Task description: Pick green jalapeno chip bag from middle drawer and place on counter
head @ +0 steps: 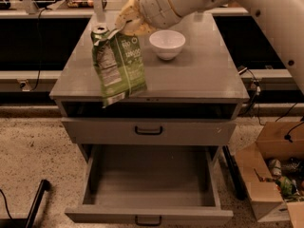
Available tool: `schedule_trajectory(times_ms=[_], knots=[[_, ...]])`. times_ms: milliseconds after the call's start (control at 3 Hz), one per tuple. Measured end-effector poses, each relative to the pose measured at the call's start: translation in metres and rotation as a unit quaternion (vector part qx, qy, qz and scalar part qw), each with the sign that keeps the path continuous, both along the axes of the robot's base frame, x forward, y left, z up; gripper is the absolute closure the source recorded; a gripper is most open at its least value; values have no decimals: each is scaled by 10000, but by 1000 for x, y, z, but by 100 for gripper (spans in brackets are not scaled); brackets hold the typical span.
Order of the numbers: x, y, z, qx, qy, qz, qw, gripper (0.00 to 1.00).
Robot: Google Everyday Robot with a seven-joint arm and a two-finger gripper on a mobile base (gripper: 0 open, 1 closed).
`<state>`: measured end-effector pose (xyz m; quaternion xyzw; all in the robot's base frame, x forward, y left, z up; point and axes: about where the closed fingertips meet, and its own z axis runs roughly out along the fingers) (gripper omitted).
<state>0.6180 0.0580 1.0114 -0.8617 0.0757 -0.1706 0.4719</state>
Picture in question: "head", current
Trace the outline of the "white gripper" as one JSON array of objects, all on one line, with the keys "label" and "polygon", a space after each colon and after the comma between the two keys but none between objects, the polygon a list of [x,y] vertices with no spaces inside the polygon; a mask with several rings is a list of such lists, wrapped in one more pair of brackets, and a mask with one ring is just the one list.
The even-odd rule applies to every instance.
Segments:
[{"label": "white gripper", "polygon": [[117,15],[115,28],[128,36],[144,36],[180,20],[170,0],[128,0]]}]

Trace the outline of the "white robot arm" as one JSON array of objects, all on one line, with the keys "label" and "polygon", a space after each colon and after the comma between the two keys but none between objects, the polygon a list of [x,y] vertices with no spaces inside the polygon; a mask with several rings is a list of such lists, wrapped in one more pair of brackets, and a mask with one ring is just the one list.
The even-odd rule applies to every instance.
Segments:
[{"label": "white robot arm", "polygon": [[196,11],[234,1],[254,18],[298,88],[304,92],[304,0],[129,0],[115,28],[126,35],[168,29]]}]

